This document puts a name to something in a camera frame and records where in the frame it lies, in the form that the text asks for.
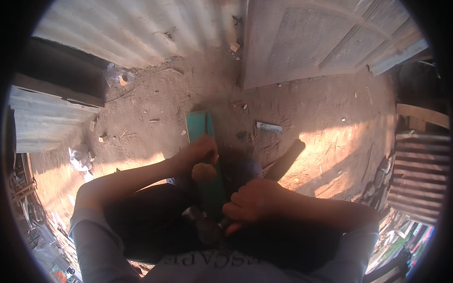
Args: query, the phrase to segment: dirt floor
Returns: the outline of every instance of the dirt floor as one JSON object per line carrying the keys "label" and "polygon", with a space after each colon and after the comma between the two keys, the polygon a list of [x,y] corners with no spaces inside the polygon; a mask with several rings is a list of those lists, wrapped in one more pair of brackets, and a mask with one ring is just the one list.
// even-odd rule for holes
{"label": "dirt floor", "polygon": [[[133,70],[132,84],[106,95],[105,108],[93,117],[94,132],[88,121],[58,149],[30,155],[37,193],[48,213],[57,213],[69,227],[73,206],[68,195],[75,198],[84,183],[84,173],[71,170],[68,147],[86,143],[92,148],[95,178],[116,168],[159,162],[188,144],[187,134],[181,134],[185,114],[199,109],[212,113],[221,162],[228,163],[230,152],[236,151],[266,167],[299,138],[306,149],[280,184],[313,197],[357,199],[393,148],[396,94],[391,75],[373,77],[364,68],[242,92],[241,64],[219,47]],[[260,131],[256,121],[281,125],[283,133]],[[238,139],[243,131],[249,134]],[[100,143],[103,133],[108,140]]]}

